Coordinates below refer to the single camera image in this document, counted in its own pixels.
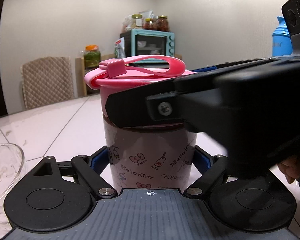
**chair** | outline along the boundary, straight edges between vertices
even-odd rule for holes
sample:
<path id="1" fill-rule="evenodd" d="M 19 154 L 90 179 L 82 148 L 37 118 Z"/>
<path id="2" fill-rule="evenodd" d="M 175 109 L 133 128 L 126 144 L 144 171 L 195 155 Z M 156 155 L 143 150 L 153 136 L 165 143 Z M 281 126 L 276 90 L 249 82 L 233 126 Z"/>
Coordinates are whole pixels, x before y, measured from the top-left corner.
<path id="1" fill-rule="evenodd" d="M 74 98 L 70 59 L 44 57 L 21 67 L 23 98 L 32 109 Z"/>

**gray platform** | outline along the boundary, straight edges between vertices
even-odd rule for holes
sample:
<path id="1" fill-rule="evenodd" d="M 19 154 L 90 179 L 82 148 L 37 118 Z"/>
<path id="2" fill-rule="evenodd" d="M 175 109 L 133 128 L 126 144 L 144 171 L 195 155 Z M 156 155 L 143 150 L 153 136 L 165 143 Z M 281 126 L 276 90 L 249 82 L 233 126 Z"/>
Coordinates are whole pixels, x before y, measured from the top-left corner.
<path id="1" fill-rule="evenodd" d="M 297 240 L 287 229 L 266 234 L 235 231 L 221 224 L 201 200 L 175 189 L 125 189 L 100 200 L 83 222 L 38 234 L 14 229 L 5 240 Z"/>

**snack package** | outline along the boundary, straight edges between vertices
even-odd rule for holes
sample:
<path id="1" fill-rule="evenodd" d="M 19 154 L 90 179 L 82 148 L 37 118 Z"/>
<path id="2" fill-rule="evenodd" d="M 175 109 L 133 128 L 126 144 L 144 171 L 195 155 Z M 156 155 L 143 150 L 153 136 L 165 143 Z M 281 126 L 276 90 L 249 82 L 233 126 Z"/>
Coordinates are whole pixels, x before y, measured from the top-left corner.
<path id="1" fill-rule="evenodd" d="M 121 38 L 115 42 L 114 55 L 115 55 L 115 58 L 125 58 L 126 57 L 126 54 L 124 52 L 124 38 Z"/>

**human hand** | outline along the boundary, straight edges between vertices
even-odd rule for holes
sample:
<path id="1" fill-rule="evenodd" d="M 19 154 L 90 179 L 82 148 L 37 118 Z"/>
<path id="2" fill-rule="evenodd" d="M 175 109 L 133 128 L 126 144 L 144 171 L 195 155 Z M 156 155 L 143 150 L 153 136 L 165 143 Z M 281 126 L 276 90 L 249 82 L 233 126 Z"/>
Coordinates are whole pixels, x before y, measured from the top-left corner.
<path id="1" fill-rule="evenodd" d="M 289 184 L 300 177 L 300 157 L 293 155 L 277 164 Z"/>

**milk bottle print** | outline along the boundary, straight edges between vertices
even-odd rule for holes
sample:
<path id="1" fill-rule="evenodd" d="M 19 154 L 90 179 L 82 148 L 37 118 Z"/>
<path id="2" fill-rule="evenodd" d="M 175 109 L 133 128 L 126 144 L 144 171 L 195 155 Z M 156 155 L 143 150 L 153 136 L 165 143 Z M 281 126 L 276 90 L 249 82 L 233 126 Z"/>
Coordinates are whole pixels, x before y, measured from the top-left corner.
<path id="1" fill-rule="evenodd" d="M 165 156 L 165 153 L 162 155 L 162 157 L 160 159 L 158 159 L 156 162 L 155 162 L 155 166 L 157 167 L 161 167 L 164 163 L 164 161 L 166 160 L 166 158 L 164 157 Z"/>

